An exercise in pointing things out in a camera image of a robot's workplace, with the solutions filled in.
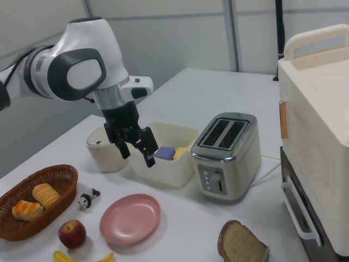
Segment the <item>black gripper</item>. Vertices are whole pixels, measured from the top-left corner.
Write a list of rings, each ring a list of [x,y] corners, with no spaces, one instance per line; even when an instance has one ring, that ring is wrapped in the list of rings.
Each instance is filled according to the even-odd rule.
[[[119,149],[123,159],[130,156],[126,142],[131,143],[139,150],[146,166],[151,168],[155,164],[154,155],[158,144],[149,127],[140,128],[138,124],[139,112],[134,101],[115,109],[102,110],[106,123],[104,124],[110,143]]]

